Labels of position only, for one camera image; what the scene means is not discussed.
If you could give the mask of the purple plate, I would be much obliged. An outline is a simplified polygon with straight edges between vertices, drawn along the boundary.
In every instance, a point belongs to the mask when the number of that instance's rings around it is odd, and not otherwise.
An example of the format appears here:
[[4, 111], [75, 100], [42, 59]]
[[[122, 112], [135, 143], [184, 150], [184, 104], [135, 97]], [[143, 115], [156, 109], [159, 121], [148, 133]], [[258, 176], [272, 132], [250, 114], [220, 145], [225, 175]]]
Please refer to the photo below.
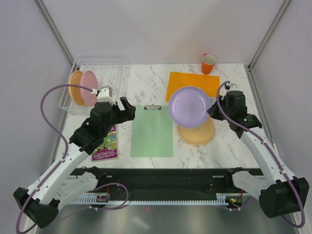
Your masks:
[[176, 90], [169, 99], [168, 109], [172, 120], [184, 128], [196, 128], [208, 118], [211, 108], [209, 96], [201, 89], [186, 86]]

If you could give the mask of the cream yellow plate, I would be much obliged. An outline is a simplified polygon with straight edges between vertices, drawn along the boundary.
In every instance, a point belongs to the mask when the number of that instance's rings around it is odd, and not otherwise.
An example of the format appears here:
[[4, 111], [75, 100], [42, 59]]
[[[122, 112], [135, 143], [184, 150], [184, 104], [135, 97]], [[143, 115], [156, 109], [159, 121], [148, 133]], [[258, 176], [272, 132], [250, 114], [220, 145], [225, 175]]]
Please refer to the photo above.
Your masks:
[[191, 145], [204, 145], [214, 137], [215, 125], [212, 118], [208, 118], [196, 128], [177, 126], [177, 131], [185, 142]]

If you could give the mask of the pink plate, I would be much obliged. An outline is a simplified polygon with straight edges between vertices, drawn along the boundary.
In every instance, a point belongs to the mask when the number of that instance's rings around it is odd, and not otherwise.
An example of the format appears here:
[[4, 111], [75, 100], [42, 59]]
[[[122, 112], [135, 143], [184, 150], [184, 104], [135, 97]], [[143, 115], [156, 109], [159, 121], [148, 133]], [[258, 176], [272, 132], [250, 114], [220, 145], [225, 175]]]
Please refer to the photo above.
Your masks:
[[94, 104], [97, 102], [98, 90], [98, 80], [96, 75], [90, 70], [84, 72], [80, 79], [80, 86], [90, 89], [90, 91], [81, 89], [80, 94], [87, 106], [94, 106]]

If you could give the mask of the orange yellow plate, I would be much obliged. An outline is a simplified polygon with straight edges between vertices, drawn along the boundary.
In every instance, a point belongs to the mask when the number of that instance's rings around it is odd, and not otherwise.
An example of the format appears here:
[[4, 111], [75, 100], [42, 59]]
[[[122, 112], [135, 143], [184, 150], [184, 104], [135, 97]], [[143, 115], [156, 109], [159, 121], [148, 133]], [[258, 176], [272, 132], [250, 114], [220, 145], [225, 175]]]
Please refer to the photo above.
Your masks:
[[[80, 80], [81, 80], [82, 75], [83, 75], [82, 71], [79, 71], [79, 70], [74, 71], [69, 77], [68, 84], [80, 85]], [[69, 91], [69, 95], [70, 95], [72, 101], [74, 101], [78, 106], [84, 106], [85, 105], [85, 102], [81, 97], [79, 87], [69, 86], [68, 91]]]

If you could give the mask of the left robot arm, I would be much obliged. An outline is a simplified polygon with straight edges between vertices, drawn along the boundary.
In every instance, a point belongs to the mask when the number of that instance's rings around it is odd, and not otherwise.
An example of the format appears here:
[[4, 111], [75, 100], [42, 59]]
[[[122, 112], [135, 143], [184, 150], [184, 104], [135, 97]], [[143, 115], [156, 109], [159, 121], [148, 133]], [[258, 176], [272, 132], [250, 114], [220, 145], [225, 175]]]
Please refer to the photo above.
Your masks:
[[97, 175], [97, 168], [87, 170], [92, 178], [76, 178], [63, 186], [68, 176], [103, 142], [117, 124], [135, 119], [135, 106], [126, 97], [120, 98], [124, 107], [105, 99], [97, 102], [73, 135], [65, 140], [65, 151], [51, 166], [27, 188], [18, 187], [13, 197], [20, 208], [18, 219], [27, 215], [39, 228], [45, 228], [57, 217], [59, 211], [79, 195], [95, 190], [101, 192], [107, 186], [106, 178]]

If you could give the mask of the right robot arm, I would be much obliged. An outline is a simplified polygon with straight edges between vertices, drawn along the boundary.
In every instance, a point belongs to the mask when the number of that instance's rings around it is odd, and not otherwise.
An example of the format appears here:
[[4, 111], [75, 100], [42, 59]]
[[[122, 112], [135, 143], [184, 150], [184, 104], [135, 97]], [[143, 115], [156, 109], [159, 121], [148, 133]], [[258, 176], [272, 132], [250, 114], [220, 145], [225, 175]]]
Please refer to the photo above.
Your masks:
[[207, 111], [213, 119], [226, 120], [230, 129], [252, 153], [264, 178], [258, 179], [247, 170], [235, 168], [223, 179], [229, 192], [238, 188], [259, 201], [263, 213], [269, 217], [304, 212], [309, 184], [298, 178], [285, 165], [268, 141], [262, 124], [256, 115], [247, 111], [242, 91], [228, 91], [218, 96], [215, 104]]

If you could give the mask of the yellow clip file folder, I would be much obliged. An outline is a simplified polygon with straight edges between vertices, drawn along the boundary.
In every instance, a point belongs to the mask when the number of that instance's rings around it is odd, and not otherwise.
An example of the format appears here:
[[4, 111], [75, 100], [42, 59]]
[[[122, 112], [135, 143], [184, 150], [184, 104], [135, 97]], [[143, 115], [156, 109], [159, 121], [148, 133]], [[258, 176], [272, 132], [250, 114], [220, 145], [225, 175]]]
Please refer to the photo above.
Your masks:
[[211, 75], [171, 72], [165, 101], [168, 102], [176, 90], [186, 86], [197, 87], [203, 90], [208, 96], [215, 98], [220, 86], [220, 78], [219, 76]]

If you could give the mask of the green clipboard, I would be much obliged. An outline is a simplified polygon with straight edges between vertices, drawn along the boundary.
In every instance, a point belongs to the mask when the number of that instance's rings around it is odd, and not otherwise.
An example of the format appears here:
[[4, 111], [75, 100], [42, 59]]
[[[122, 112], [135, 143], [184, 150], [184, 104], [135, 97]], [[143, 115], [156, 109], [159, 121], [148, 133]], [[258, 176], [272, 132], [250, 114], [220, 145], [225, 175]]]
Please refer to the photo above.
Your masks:
[[173, 122], [168, 106], [137, 106], [132, 124], [130, 156], [171, 158], [173, 154]]

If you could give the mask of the purple treehouse book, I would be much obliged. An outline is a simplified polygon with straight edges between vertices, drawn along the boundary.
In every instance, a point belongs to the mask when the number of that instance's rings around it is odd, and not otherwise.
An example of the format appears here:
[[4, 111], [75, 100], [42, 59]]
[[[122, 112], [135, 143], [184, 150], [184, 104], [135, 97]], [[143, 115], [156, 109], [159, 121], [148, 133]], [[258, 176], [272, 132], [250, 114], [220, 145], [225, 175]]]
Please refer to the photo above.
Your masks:
[[103, 139], [92, 154], [92, 162], [117, 159], [117, 128], [114, 125], [108, 135]]

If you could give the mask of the orange mug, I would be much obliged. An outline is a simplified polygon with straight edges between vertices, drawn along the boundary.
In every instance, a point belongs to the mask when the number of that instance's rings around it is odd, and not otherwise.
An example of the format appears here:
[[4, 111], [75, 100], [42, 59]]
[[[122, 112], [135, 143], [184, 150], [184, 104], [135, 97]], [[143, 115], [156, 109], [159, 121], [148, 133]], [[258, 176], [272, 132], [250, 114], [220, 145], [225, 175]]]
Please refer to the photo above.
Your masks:
[[214, 69], [216, 64], [216, 58], [212, 55], [204, 54], [201, 62], [201, 72], [205, 75], [208, 75]]

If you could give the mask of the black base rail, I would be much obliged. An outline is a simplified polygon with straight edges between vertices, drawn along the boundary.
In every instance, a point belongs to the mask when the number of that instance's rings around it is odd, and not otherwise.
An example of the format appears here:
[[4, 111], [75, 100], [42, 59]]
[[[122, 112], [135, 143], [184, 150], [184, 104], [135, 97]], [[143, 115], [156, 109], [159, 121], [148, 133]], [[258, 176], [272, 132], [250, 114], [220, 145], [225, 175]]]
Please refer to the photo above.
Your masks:
[[227, 175], [227, 169], [104, 169], [81, 167], [71, 175], [79, 177], [87, 172], [95, 173], [98, 186], [117, 182], [128, 192], [138, 194], [195, 194], [236, 193]]

